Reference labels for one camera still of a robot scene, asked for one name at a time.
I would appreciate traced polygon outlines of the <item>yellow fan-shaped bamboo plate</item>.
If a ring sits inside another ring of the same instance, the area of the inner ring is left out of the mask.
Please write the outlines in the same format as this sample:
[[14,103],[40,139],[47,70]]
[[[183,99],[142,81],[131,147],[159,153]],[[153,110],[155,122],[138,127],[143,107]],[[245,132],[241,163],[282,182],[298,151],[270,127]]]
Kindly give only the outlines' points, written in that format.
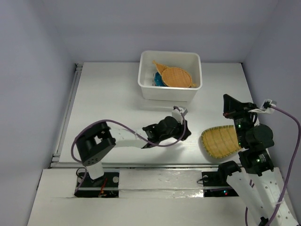
[[206,129],[200,136],[206,153],[214,159],[223,159],[241,150],[233,125]]

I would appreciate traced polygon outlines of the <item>round orange woven plate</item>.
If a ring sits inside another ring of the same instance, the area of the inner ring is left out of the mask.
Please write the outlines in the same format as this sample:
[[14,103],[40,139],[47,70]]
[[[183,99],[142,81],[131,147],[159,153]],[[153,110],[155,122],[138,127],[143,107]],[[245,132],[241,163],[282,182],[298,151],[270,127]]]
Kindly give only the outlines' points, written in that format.
[[192,86],[191,75],[182,68],[169,67],[162,72],[161,77],[168,87],[189,88]]

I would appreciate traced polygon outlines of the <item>blue polka dot ceramic plate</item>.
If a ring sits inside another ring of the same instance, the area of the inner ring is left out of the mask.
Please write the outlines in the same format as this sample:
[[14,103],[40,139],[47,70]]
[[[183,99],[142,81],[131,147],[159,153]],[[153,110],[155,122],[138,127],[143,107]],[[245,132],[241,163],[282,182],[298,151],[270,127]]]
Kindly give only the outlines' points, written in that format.
[[154,74],[154,83],[155,83],[155,86],[166,87],[166,84],[163,82],[162,77],[159,74],[159,72],[156,72]]

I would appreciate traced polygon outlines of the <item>orange fish-shaped woven plate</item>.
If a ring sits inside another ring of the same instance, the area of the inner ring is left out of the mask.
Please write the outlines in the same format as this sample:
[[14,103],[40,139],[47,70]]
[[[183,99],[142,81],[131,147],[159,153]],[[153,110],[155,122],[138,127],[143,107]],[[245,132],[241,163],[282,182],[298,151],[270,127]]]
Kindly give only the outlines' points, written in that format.
[[[155,65],[155,67],[156,67],[156,69],[157,69],[157,71],[159,72],[160,75],[162,74],[162,72],[163,72],[165,69],[169,68],[168,66],[163,65],[163,64],[159,64],[159,63],[157,63],[157,62],[154,61],[154,60],[152,61],[152,63]],[[189,87],[189,88],[195,88],[195,87],[196,87],[196,84],[195,84],[195,83],[192,83],[192,86]]]

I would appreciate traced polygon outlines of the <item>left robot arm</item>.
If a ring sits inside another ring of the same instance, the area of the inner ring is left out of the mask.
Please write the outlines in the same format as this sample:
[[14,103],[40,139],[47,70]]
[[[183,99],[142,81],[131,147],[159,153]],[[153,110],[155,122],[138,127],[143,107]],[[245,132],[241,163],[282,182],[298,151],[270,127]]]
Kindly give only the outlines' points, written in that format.
[[113,148],[169,147],[186,140],[191,135],[188,122],[179,116],[167,116],[159,123],[142,129],[133,130],[113,120],[97,121],[76,136],[71,145],[71,156],[74,158],[76,147],[80,162],[88,173],[88,181],[99,186],[104,181],[102,159]]

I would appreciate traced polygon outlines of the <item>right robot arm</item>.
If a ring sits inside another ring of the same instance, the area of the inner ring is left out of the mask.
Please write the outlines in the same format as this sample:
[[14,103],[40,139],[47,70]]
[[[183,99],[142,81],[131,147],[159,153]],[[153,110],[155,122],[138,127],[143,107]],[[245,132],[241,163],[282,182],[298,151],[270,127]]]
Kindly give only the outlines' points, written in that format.
[[244,202],[258,226],[297,226],[284,200],[288,178],[280,188],[274,164],[267,151],[274,146],[273,132],[264,124],[256,124],[258,114],[285,113],[276,102],[266,99],[261,107],[242,103],[228,94],[223,96],[223,116],[234,121],[240,164],[228,161],[218,166],[217,181],[230,185]]

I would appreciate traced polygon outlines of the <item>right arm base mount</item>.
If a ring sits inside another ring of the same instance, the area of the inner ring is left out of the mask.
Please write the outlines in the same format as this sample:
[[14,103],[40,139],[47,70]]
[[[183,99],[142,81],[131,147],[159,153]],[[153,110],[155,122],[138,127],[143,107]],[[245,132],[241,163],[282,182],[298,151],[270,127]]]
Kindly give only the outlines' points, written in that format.
[[226,182],[228,176],[241,172],[234,161],[228,161],[218,166],[217,171],[202,171],[202,177],[197,181],[203,186],[204,197],[236,197],[237,192]]

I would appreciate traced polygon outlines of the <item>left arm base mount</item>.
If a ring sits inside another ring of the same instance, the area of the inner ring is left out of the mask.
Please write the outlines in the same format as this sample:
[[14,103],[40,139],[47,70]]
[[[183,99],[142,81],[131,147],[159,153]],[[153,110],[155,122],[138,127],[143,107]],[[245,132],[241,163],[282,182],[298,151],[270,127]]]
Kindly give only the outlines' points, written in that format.
[[91,179],[88,171],[78,168],[76,171],[74,196],[77,198],[118,198],[119,172],[105,172],[98,179]]

